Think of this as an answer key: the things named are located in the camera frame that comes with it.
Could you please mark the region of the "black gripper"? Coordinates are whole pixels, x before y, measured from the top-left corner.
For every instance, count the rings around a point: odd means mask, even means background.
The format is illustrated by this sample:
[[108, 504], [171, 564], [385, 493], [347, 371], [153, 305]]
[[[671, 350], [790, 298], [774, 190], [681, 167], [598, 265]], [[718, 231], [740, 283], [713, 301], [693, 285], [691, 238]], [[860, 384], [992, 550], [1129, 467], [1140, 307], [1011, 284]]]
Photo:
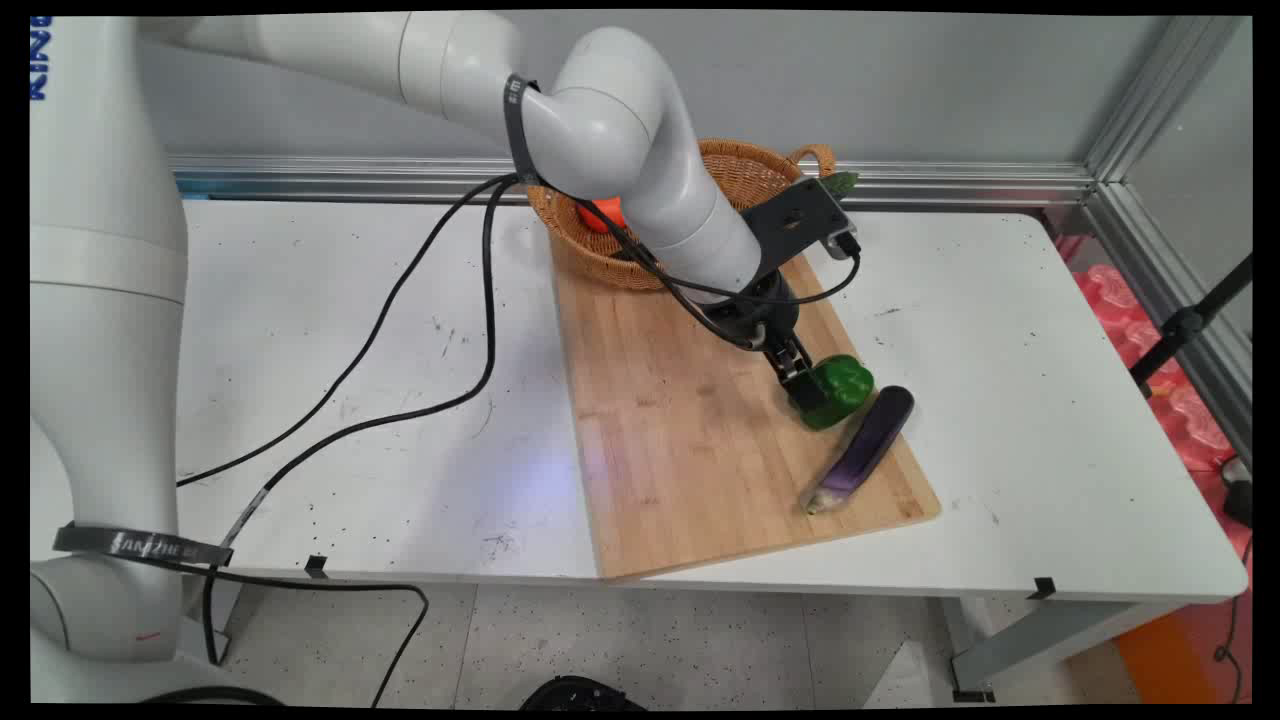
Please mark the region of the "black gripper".
[[774, 270], [744, 292], [774, 302], [728, 299], [699, 304], [698, 307], [731, 336], [750, 341], [753, 348], [765, 348], [765, 359], [774, 373], [795, 373], [782, 380], [782, 388], [804, 421], [819, 421], [829, 406], [829, 395], [820, 373], [809, 372], [813, 368], [810, 355], [796, 334], [799, 306], [777, 304], [780, 300], [796, 299], [785, 274]]

